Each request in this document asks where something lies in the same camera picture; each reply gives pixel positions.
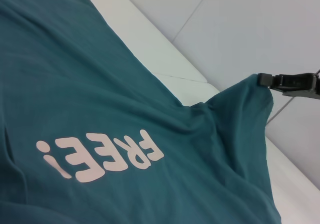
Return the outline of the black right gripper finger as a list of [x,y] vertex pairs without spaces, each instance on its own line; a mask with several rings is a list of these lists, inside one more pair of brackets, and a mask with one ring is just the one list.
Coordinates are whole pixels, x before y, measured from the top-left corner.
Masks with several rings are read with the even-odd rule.
[[284,90],[279,88],[271,88],[271,90],[282,93],[283,96],[312,96],[313,91],[310,89]]
[[296,75],[259,73],[258,84],[269,88],[312,88],[317,76],[313,73]]

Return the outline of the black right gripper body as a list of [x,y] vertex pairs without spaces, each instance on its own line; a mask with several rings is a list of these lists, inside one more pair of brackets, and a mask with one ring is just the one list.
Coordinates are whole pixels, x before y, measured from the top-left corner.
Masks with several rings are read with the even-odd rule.
[[311,98],[320,99],[320,77],[318,74],[313,76]]

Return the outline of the teal t-shirt with FREE print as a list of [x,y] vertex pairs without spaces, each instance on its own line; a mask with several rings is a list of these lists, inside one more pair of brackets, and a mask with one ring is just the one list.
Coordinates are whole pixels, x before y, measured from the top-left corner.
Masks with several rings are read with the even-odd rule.
[[0,224],[281,224],[272,107],[182,105],[90,0],[0,0]]

